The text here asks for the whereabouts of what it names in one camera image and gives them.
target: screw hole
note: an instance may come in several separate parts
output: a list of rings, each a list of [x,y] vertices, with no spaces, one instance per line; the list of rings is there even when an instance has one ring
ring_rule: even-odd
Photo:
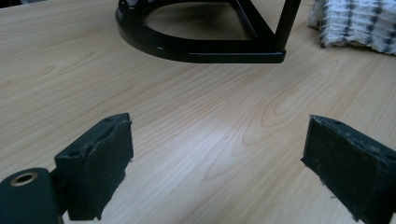
[[[27,185],[34,181],[38,177],[37,173],[26,173],[23,175],[19,175],[11,180],[10,185],[13,187],[20,187],[23,185]]]
[[[72,151],[69,153],[69,157],[76,157],[79,155],[79,151]]]

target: black metal stand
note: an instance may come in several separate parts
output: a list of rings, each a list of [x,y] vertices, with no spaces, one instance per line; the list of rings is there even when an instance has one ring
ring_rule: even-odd
[[[188,63],[282,63],[301,0],[286,0],[274,34],[249,0],[228,2],[238,12],[250,40],[194,40],[157,32],[145,24],[154,9],[176,3],[210,0],[120,0],[116,18],[132,46],[157,57]]]

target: wood grain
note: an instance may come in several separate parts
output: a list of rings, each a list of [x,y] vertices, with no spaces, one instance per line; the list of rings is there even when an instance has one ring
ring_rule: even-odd
[[[253,3],[275,29],[282,1]],[[94,123],[129,112],[134,161],[101,223],[355,223],[300,162],[308,118],[339,119],[396,148],[396,61],[318,48],[311,4],[301,4],[282,64],[147,55],[121,39],[117,1],[0,9],[0,179],[53,169]],[[163,28],[174,13],[150,22]],[[209,36],[200,26],[165,28]]]

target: black base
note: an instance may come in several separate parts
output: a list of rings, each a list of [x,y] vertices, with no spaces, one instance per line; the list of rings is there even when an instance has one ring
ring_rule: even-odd
[[[284,47],[290,31],[278,38],[249,0],[218,0],[228,2],[238,12],[251,40],[194,40],[157,32],[145,24],[145,18],[154,9],[175,3],[210,2],[210,0],[120,0],[116,18],[122,37],[132,46],[157,57],[187,63],[282,63]],[[300,0],[293,2],[286,18],[291,29]]]

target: white fabric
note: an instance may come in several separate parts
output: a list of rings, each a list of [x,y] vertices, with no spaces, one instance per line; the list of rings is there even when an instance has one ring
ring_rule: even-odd
[[[396,0],[317,0],[308,16],[322,47],[363,45],[396,55]]]

